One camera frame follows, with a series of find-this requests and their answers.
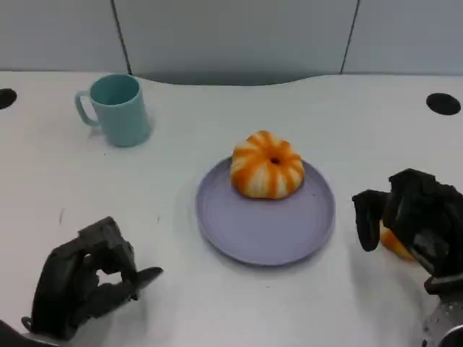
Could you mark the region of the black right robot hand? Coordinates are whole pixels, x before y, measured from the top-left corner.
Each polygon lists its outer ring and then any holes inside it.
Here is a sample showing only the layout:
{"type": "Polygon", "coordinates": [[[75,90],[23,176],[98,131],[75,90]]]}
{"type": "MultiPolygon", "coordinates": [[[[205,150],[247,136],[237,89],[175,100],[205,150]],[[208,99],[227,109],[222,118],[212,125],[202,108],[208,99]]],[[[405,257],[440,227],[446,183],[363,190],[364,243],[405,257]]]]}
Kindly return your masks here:
{"type": "Polygon", "coordinates": [[[388,180],[390,192],[367,189],[352,197],[362,248],[376,249],[385,227],[430,274],[429,294],[462,291],[462,194],[411,168],[388,180]]]}

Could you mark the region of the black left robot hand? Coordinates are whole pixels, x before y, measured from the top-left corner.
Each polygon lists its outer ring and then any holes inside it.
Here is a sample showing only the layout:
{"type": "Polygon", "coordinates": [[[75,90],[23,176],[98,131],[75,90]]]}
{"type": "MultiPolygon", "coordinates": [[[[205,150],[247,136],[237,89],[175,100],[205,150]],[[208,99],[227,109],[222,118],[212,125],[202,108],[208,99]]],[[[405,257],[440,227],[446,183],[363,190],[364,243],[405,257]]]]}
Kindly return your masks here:
{"type": "Polygon", "coordinates": [[[163,273],[138,270],[135,252],[108,216],[78,231],[77,237],[47,257],[30,317],[22,323],[32,334],[70,340],[79,327],[131,300],[163,273]]]}

